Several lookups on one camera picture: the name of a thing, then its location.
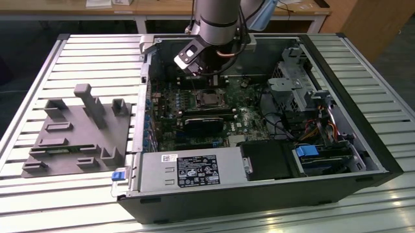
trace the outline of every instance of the cardboard box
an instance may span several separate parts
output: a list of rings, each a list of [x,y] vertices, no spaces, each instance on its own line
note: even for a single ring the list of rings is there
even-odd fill
[[[129,5],[133,0],[112,0],[113,5]]]

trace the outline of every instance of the blue latch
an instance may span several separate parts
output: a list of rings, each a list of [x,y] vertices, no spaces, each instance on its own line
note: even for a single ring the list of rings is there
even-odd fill
[[[124,181],[125,180],[125,171],[115,171],[111,176],[112,181]]]
[[[316,146],[312,146],[312,145],[299,146],[299,148],[296,148],[296,152],[298,152],[299,157],[319,155],[318,148],[316,148]]]

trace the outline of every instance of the table leg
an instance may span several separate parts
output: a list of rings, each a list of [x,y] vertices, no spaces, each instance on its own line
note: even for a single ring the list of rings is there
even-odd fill
[[[137,25],[139,34],[147,34],[145,16],[136,16],[135,21]]]
[[[315,16],[315,19],[310,25],[307,33],[319,33],[322,25],[324,23],[326,16]]]

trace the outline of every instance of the gray plastic stand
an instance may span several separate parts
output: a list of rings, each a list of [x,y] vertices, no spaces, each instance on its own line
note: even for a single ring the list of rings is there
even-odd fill
[[[115,99],[101,104],[89,84],[77,84],[75,96],[84,106],[48,100],[47,119],[29,158],[24,178],[111,171],[124,166],[131,104]]]

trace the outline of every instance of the workbench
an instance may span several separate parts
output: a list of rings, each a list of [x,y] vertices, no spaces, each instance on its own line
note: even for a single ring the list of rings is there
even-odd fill
[[[147,20],[189,20],[191,6],[191,0],[135,0],[129,6],[88,10],[85,0],[1,0],[0,20],[133,20],[139,33],[147,33]],[[276,8],[271,20],[310,21],[308,32],[318,33],[330,8],[304,0],[290,4],[288,9],[294,11],[290,14]]]
[[[415,225],[415,113],[347,38],[310,35],[404,174],[338,203],[141,225],[116,203],[111,172],[20,178],[47,117],[47,99],[80,105],[73,87],[89,83],[101,103],[124,98],[136,112],[140,35],[71,35],[56,41],[0,141],[0,232],[406,232]],[[319,74],[314,73],[326,89]],[[132,150],[131,116],[127,156]],[[117,189],[127,183],[119,183]]]

